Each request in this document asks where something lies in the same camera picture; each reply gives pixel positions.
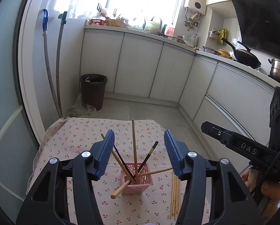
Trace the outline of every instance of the pot handle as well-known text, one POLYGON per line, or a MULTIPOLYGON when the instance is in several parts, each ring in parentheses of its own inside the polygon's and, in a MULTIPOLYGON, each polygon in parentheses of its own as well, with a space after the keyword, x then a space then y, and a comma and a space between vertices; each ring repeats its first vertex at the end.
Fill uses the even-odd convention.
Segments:
POLYGON ((225 38, 220 38, 222 41, 224 41, 225 43, 227 43, 233 50, 235 50, 236 48, 235 48, 235 46, 232 44, 232 43, 230 43, 228 40, 226 40, 225 38))
POLYGON ((248 48, 246 45, 244 45, 242 42, 237 41, 237 43, 239 43, 240 45, 244 46, 248 52, 251 51, 251 49, 249 49, 249 48, 248 48))

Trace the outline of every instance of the countertop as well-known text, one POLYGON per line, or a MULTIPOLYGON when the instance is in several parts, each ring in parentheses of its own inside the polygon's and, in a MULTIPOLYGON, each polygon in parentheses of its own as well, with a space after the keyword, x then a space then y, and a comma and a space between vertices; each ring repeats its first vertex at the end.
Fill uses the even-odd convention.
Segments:
POLYGON ((193 52, 197 55, 212 58, 212 59, 215 59, 217 61, 221 61, 225 64, 229 64, 229 65, 231 65, 233 67, 236 67, 236 68, 238 68, 238 69, 240 69, 240 70, 242 70, 246 73, 251 74, 252 76, 258 78, 259 80, 263 81, 264 83, 268 84, 269 86, 271 86, 273 88, 275 88, 276 86, 280 87, 280 83, 276 82, 272 78, 268 77, 267 75, 255 70, 251 67, 248 67, 246 65, 240 64, 236 61, 233 61, 233 60, 230 60, 230 59, 227 59, 227 58, 223 58, 221 56, 217 56, 217 55, 213 55, 213 54, 210 54, 210 53, 207 53, 207 52, 202 52, 202 51, 195 50, 195 49, 190 48, 188 46, 185 46, 181 43, 166 39, 166 38, 161 37, 161 36, 149 34, 149 33, 143 32, 143 31, 139 31, 139 30, 126 29, 126 28, 118 28, 118 27, 112 27, 112 26, 101 26, 101 25, 88 25, 87 22, 85 23, 84 28, 85 29, 96 29, 96 30, 107 30, 107 31, 118 31, 118 32, 123 32, 123 33, 127 33, 127 34, 134 34, 134 35, 139 35, 139 36, 144 36, 144 37, 147 37, 147 38, 159 40, 159 41, 162 41, 162 42, 180 47, 180 48, 185 49, 189 52, 193 52))

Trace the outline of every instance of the cherry pattern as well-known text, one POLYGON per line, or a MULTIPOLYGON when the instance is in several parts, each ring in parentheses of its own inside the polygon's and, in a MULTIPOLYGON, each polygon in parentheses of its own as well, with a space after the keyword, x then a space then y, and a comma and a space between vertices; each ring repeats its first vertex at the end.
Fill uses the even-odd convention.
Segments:
MULTIPOLYGON (((74 158, 79 153, 90 150, 93 143, 102 141, 100 134, 106 134, 108 129, 114 131, 115 144, 119 152, 122 153, 123 159, 133 161, 131 121, 85 118, 59 119, 48 128, 40 145, 34 161, 30 186, 51 157, 57 157, 60 161, 74 158)), ((155 171, 170 167, 170 160, 164 144, 165 129, 153 120, 136 120, 135 130, 138 160, 143 161, 151 146, 155 141, 158 141, 159 144, 147 162, 150 170, 155 171)), ((104 175, 98 182, 92 181, 104 225, 175 224, 173 217, 170 218, 169 215, 172 171, 152 175, 154 185, 142 194, 121 194, 115 200, 112 200, 110 198, 111 193, 120 187, 120 172, 120 166, 111 155, 104 175)), ((181 197, 184 195, 185 187, 186 181, 182 181, 181 197)), ((73 179, 67 178, 70 221, 77 224, 73 189, 73 179)), ((209 216, 210 205, 205 200, 203 223, 208 222, 209 216)))

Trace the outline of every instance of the trash can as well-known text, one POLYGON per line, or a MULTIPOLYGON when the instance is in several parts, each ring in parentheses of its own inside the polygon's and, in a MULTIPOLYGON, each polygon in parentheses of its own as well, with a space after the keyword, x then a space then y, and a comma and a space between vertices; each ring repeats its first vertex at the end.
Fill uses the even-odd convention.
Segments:
POLYGON ((103 107, 103 97, 108 78, 101 74, 89 73, 80 78, 82 88, 82 101, 100 110, 103 107))

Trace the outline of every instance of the tiled floor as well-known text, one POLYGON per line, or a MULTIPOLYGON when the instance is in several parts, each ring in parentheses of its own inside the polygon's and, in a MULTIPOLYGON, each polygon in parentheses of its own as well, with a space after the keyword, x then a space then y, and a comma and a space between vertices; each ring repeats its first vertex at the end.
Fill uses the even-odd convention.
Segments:
POLYGON ((170 129, 178 141, 195 150, 204 158, 210 158, 201 141, 177 107, 105 98, 103 108, 95 112, 93 118, 118 120, 152 119, 166 129, 170 129))

